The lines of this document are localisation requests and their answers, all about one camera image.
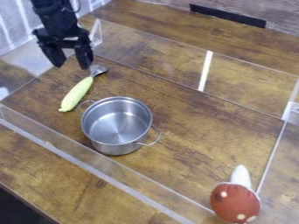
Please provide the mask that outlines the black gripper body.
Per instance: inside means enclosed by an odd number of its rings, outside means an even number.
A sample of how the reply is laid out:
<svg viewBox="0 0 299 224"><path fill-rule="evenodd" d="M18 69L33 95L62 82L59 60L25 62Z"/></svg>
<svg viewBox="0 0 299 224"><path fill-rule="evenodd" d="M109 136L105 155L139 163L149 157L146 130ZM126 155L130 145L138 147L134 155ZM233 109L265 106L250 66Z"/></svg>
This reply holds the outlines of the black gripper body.
<svg viewBox="0 0 299 224"><path fill-rule="evenodd" d="M41 48L67 48L67 39L77 38L75 45L90 49L89 31L79 26L79 20L74 18L46 18L43 28L34 29L33 34L38 38Z"/></svg>

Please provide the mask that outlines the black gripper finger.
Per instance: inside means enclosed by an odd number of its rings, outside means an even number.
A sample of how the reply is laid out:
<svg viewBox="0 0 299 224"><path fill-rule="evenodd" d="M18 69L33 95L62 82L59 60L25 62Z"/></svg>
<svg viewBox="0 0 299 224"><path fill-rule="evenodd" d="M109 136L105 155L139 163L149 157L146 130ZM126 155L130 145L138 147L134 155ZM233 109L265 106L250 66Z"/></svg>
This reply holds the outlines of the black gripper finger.
<svg viewBox="0 0 299 224"><path fill-rule="evenodd" d="M78 39L75 44L77 59L83 70L90 68L94 61L94 52L90 44L90 40Z"/></svg>
<svg viewBox="0 0 299 224"><path fill-rule="evenodd" d="M62 48L58 45L45 44L45 43L41 43L39 46L42 48L42 51L43 51L46 57L51 61L51 63L57 67L62 67L63 63L67 60L67 57L65 55Z"/></svg>

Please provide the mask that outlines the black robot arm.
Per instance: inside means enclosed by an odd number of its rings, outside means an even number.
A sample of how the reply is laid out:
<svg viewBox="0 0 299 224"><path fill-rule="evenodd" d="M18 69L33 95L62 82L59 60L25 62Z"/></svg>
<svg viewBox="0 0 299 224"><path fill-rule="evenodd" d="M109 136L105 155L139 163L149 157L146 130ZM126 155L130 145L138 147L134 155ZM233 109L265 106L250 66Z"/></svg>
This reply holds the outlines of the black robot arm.
<svg viewBox="0 0 299 224"><path fill-rule="evenodd" d="M79 27L79 20L70 0L31 0L33 10L39 16L43 28L34 29L42 51L57 67L67 60L66 48L75 51L77 59L83 70L90 68L94 61L90 32Z"/></svg>

